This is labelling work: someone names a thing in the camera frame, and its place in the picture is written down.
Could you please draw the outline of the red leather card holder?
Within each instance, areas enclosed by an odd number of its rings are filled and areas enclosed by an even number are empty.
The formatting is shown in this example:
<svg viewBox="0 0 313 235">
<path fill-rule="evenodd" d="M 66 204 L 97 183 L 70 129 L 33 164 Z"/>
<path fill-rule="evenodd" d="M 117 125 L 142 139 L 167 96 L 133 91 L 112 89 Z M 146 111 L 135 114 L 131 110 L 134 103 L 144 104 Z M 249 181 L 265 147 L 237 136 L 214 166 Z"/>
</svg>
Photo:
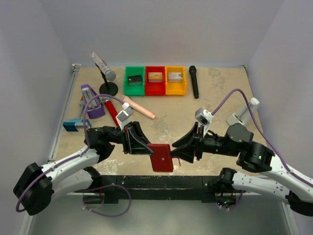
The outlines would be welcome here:
<svg viewBox="0 0 313 235">
<path fill-rule="evenodd" d="M 149 143 L 148 146 L 153 150 L 153 155 L 150 155 L 150 161 L 153 172 L 170 173 L 174 171 L 173 159 L 180 159 L 177 156 L 170 155 L 171 148 L 166 143 Z"/>
</svg>

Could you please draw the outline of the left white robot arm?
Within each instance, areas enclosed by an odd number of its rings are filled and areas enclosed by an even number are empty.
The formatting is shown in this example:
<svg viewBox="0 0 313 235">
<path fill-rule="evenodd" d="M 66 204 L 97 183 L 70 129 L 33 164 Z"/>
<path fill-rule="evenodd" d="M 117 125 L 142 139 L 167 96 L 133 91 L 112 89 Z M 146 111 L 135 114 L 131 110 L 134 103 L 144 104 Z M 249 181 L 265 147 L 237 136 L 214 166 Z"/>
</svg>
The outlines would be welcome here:
<svg viewBox="0 0 313 235">
<path fill-rule="evenodd" d="M 17 212 L 26 211 L 29 215 L 36 215 L 60 196 L 98 189 L 102 177 L 93 166 L 106 160 L 116 144 L 123 146 L 125 154 L 154 154 L 137 121 L 123 128 L 90 128 L 84 143 L 81 150 L 59 161 L 42 166 L 32 163 L 26 167 L 13 189 L 18 199 Z"/>
</svg>

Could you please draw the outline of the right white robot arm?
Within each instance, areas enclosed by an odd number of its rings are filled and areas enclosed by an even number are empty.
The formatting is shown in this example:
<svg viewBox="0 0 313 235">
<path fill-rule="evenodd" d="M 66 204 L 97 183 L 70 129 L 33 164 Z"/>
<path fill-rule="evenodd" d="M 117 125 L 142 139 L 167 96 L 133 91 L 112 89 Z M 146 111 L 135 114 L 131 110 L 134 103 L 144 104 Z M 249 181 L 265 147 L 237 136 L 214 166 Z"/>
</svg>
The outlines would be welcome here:
<svg viewBox="0 0 313 235">
<path fill-rule="evenodd" d="M 173 143 L 170 154 L 186 162 L 200 160 L 203 153 L 237 157 L 236 164 L 263 178 L 224 167 L 219 176 L 208 183 L 215 193 L 251 191 L 271 196 L 287 205 L 294 212 L 312 216 L 313 186 L 308 177 L 307 184 L 294 176 L 295 170 L 283 166 L 282 160 L 271 149 L 253 141 L 254 134 L 240 124 L 228 127 L 223 137 L 213 131 L 204 133 L 204 128 L 195 123 L 193 128 Z"/>
</svg>

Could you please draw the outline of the silver card in yellow bin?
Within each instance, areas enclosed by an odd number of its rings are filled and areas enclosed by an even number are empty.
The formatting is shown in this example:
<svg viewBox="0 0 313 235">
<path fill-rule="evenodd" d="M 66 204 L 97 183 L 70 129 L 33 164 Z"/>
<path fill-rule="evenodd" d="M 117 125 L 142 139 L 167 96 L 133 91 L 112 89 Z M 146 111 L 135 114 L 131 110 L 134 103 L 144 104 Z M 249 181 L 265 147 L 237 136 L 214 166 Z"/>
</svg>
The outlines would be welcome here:
<svg viewBox="0 0 313 235">
<path fill-rule="evenodd" d="M 168 73 L 168 82 L 171 83 L 180 83 L 182 82 L 183 74 L 181 72 L 169 72 Z"/>
</svg>

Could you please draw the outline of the black card in green bin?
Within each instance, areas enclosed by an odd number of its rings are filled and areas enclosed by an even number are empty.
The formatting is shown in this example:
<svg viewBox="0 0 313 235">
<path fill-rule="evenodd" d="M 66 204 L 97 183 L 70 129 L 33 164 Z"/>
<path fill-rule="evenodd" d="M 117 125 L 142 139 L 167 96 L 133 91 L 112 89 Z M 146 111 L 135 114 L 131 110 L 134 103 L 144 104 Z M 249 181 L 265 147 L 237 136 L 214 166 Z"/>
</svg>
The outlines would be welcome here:
<svg viewBox="0 0 313 235">
<path fill-rule="evenodd" d="M 128 80 L 129 86 L 142 85 L 142 83 L 143 83 L 143 78 L 141 75 L 128 76 L 127 80 Z"/>
</svg>

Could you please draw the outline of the tan card in red bin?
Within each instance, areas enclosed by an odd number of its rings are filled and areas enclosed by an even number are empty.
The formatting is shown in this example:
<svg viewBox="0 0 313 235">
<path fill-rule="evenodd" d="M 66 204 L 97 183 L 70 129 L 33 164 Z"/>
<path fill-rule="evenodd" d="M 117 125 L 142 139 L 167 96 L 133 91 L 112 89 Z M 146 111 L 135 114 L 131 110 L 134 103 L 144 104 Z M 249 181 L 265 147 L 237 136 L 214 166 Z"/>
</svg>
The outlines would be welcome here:
<svg viewBox="0 0 313 235">
<path fill-rule="evenodd" d="M 151 83 L 160 83 L 163 81 L 163 73 L 162 72 L 149 72 L 148 73 L 148 81 Z"/>
</svg>

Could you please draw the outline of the pink microphone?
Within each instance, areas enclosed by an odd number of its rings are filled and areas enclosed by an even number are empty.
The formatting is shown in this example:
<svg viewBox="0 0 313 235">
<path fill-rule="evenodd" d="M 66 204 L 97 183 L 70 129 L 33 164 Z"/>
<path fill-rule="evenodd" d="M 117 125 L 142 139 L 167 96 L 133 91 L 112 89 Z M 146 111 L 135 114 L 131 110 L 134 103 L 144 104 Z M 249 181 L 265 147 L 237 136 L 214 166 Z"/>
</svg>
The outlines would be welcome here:
<svg viewBox="0 0 313 235">
<path fill-rule="evenodd" d="M 147 109 L 143 108 L 139 104 L 135 103 L 128 96 L 122 95 L 121 98 L 122 98 L 122 101 L 128 103 L 133 109 L 135 109 L 136 111 L 140 112 L 144 116 L 146 116 L 146 117 L 148 117 L 150 119 L 155 119 L 156 116 L 152 112 L 148 111 Z"/>
</svg>

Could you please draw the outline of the purple metronome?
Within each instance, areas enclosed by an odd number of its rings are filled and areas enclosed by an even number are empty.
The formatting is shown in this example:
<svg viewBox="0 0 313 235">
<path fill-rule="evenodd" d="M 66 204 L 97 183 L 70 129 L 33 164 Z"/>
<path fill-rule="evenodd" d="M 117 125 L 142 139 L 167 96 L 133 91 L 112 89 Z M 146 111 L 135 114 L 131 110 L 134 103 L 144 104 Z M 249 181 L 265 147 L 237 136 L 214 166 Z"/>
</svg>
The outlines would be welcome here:
<svg viewBox="0 0 313 235">
<path fill-rule="evenodd" d="M 102 102 L 100 101 L 100 98 L 91 100 L 94 96 L 97 95 L 93 88 L 90 85 L 85 84 L 81 86 L 81 91 L 85 104 L 90 101 L 90 104 L 87 107 L 88 117 L 90 119 L 96 119 L 104 116 L 105 110 Z"/>
</svg>

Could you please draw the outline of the red microphone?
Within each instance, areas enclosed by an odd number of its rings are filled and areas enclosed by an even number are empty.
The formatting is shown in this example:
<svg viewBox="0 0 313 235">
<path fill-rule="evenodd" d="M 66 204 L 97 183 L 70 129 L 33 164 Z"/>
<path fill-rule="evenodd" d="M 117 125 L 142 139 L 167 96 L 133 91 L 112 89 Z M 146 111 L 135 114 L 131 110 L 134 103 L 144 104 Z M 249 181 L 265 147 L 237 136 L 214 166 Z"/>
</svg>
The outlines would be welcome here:
<svg viewBox="0 0 313 235">
<path fill-rule="evenodd" d="M 110 98 L 108 96 L 103 96 L 102 97 L 102 102 L 107 108 L 109 114 L 111 115 L 112 120 L 114 121 L 116 127 L 119 127 L 119 123 L 116 119 L 117 116 L 117 110 L 115 109 L 113 103 L 111 102 Z"/>
</svg>

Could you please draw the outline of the yellow plastic bin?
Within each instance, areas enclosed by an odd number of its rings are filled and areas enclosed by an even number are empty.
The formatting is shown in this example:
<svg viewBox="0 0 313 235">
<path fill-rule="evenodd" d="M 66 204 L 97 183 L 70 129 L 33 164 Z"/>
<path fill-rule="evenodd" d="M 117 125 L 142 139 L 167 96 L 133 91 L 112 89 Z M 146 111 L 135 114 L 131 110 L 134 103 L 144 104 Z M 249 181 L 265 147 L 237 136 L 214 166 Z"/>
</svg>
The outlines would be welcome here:
<svg viewBox="0 0 313 235">
<path fill-rule="evenodd" d="M 186 95 L 187 80 L 184 66 L 166 66 L 166 95 Z"/>
</svg>

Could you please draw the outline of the green plastic bin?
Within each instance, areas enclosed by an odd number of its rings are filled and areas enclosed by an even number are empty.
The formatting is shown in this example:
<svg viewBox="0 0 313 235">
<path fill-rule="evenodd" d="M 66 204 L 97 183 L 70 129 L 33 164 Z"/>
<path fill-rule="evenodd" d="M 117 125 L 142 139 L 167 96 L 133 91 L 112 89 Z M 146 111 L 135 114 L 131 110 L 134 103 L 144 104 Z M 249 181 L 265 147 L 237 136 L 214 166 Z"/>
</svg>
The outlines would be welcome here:
<svg viewBox="0 0 313 235">
<path fill-rule="evenodd" d="M 124 94 L 126 96 L 145 95 L 145 67 L 126 66 L 124 76 Z"/>
</svg>

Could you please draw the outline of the red plastic bin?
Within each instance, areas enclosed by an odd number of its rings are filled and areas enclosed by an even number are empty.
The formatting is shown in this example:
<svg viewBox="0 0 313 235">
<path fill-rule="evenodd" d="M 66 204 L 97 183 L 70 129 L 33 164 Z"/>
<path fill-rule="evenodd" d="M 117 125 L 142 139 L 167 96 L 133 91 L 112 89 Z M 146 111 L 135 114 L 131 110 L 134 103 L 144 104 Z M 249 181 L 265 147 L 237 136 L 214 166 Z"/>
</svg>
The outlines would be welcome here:
<svg viewBox="0 0 313 235">
<path fill-rule="evenodd" d="M 164 66 L 145 67 L 145 95 L 166 95 L 166 76 Z"/>
</svg>

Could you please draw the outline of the blue grey block tool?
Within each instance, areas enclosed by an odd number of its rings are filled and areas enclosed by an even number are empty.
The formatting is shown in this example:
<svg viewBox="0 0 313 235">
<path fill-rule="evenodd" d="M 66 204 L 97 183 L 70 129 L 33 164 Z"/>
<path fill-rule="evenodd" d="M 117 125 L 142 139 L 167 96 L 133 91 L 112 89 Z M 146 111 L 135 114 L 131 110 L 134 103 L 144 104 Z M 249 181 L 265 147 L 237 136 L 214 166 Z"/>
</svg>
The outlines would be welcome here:
<svg viewBox="0 0 313 235">
<path fill-rule="evenodd" d="M 63 127 L 67 132 L 84 131 L 83 119 L 69 119 L 63 122 Z"/>
</svg>

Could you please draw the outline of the black microphone stand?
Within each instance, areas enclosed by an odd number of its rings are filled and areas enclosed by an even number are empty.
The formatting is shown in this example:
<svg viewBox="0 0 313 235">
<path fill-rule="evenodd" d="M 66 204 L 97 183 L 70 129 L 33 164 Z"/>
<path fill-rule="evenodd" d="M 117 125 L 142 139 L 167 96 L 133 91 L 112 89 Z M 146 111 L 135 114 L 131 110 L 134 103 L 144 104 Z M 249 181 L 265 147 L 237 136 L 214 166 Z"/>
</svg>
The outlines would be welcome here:
<svg viewBox="0 0 313 235">
<path fill-rule="evenodd" d="M 99 93 L 115 96 L 118 92 L 118 86 L 113 81 L 108 81 L 102 72 L 100 73 L 104 80 L 104 83 L 100 86 Z"/>
</svg>

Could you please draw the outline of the grey orange small tool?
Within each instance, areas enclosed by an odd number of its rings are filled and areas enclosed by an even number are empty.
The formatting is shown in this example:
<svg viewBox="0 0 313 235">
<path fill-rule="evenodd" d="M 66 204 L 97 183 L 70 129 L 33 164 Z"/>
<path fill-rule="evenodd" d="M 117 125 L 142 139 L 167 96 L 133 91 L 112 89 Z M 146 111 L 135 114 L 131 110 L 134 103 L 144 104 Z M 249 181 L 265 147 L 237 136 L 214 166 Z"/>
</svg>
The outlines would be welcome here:
<svg viewBox="0 0 313 235">
<path fill-rule="evenodd" d="M 85 101 L 84 101 L 84 97 L 82 96 L 80 99 L 80 103 L 79 103 L 79 112 L 77 116 L 78 119 L 81 118 L 84 108 L 85 108 Z"/>
</svg>

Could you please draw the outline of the black microphone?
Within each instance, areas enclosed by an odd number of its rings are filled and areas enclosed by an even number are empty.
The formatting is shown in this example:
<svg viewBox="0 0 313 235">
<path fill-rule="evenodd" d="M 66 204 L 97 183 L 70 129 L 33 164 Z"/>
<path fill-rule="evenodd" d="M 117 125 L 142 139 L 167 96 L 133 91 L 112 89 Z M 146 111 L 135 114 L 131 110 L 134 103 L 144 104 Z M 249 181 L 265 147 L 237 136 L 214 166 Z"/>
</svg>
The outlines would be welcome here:
<svg viewBox="0 0 313 235">
<path fill-rule="evenodd" d="M 198 81 L 197 81 L 197 69 L 195 66 L 189 67 L 189 74 L 191 77 L 193 95 L 195 99 L 199 98 L 199 89 L 198 89 Z"/>
</svg>

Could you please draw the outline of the glitter microphone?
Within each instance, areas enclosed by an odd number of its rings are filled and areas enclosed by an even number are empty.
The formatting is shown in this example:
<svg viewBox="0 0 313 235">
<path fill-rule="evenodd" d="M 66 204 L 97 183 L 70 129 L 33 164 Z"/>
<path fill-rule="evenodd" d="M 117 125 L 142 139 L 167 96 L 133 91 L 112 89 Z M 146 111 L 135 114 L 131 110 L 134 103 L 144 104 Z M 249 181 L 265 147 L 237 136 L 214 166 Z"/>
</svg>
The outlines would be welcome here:
<svg viewBox="0 0 313 235">
<path fill-rule="evenodd" d="M 112 71 L 108 65 L 95 53 L 93 52 L 90 55 L 92 61 L 98 67 L 98 69 L 104 74 L 105 78 L 108 81 L 114 81 L 116 79 L 116 74 Z"/>
</svg>

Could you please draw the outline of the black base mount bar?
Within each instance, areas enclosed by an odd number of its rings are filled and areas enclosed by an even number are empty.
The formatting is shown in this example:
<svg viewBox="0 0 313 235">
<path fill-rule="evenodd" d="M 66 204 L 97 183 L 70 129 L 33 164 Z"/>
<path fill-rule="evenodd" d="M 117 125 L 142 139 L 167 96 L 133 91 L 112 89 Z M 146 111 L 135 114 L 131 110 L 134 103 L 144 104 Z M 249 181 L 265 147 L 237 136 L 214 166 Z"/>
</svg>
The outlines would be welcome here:
<svg viewBox="0 0 313 235">
<path fill-rule="evenodd" d="M 216 194 L 240 193 L 232 187 L 221 187 L 218 176 L 102 175 L 88 189 L 101 192 L 104 203 L 119 200 L 184 200 L 214 203 Z"/>
</svg>

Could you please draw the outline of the aluminium frame rail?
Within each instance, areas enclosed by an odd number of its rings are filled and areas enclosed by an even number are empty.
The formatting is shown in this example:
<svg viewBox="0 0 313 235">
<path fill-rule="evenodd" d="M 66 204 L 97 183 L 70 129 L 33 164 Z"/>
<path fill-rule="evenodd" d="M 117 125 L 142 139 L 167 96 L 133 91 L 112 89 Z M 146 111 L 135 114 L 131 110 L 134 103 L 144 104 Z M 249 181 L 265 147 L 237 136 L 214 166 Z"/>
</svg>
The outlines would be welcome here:
<svg viewBox="0 0 313 235">
<path fill-rule="evenodd" d="M 72 96 L 72 89 L 76 82 L 76 77 L 78 76 L 81 66 L 82 66 L 81 64 L 75 63 L 75 64 L 72 64 L 72 67 L 70 69 L 69 82 L 65 86 L 66 93 L 61 102 L 62 106 L 61 106 L 60 111 L 56 114 L 55 119 L 54 119 L 57 121 L 57 124 L 52 132 L 54 134 L 53 139 L 51 140 L 51 145 L 50 145 L 48 154 L 44 155 L 45 164 L 52 163 L 56 160 L 56 154 L 57 154 L 59 144 L 61 141 L 61 136 L 63 133 L 62 123 L 63 123 L 65 116 L 67 115 L 68 104 L 70 103 L 70 99 Z"/>
</svg>

